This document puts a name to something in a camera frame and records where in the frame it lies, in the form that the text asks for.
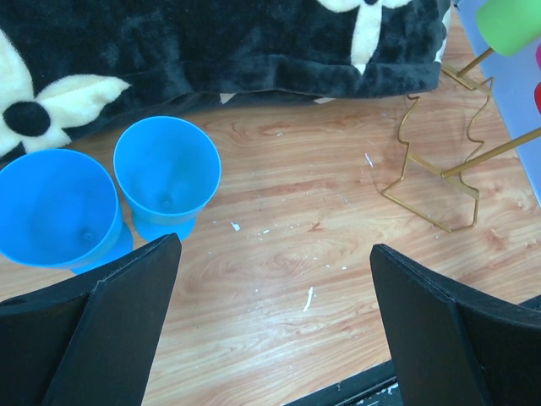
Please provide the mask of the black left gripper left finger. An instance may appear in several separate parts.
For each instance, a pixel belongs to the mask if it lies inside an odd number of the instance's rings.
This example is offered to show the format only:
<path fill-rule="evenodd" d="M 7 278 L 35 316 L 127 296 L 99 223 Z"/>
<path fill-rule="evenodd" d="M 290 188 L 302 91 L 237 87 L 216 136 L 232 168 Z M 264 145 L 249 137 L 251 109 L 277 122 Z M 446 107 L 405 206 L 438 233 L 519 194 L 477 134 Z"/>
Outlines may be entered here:
<path fill-rule="evenodd" d="M 140 405 L 178 274 L 174 233 L 1 303 L 3 405 Z"/>

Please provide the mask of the blue wine glass front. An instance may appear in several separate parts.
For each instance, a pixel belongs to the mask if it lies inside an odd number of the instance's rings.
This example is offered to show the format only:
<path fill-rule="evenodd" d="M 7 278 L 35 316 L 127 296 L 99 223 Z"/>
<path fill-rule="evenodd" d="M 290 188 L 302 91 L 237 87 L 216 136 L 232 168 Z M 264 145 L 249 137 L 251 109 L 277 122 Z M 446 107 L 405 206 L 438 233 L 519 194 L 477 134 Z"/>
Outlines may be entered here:
<path fill-rule="evenodd" d="M 133 245 L 116 185 L 94 158 L 38 151 L 2 169 L 1 253 L 11 261 L 81 274 Z"/>

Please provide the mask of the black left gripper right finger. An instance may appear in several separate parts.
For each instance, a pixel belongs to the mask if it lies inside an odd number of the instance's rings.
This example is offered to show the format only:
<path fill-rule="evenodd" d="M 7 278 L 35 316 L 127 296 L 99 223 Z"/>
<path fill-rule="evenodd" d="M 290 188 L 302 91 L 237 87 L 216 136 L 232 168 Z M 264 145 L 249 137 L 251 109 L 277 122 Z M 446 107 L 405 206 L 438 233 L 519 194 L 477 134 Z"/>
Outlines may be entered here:
<path fill-rule="evenodd" d="M 369 257 L 406 405 L 538 405 L 540 298 L 485 294 L 385 244 Z"/>

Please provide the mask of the red wine glass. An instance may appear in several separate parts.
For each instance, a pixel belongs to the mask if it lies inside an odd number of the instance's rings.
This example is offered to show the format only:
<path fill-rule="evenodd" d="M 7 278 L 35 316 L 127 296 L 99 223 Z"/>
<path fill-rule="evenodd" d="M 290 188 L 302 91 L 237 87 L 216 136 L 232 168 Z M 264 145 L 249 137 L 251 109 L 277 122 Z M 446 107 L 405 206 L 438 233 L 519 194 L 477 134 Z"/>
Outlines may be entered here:
<path fill-rule="evenodd" d="M 538 112 L 541 113 L 541 83 L 538 83 L 534 89 L 534 101 Z"/>

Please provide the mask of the blue wine glass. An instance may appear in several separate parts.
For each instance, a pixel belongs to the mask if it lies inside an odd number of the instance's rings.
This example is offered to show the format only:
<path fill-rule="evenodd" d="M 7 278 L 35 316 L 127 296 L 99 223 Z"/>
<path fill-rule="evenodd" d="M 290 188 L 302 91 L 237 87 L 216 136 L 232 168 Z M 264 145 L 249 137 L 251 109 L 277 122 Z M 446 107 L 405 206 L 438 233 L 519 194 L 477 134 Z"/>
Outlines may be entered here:
<path fill-rule="evenodd" d="M 11 261 L 81 274 L 133 245 L 116 185 L 94 158 L 38 151 L 2 169 L 1 253 Z"/>
<path fill-rule="evenodd" d="M 221 157 L 202 129 L 155 116 L 127 127 L 113 152 L 113 170 L 139 236 L 186 239 L 221 182 Z"/>

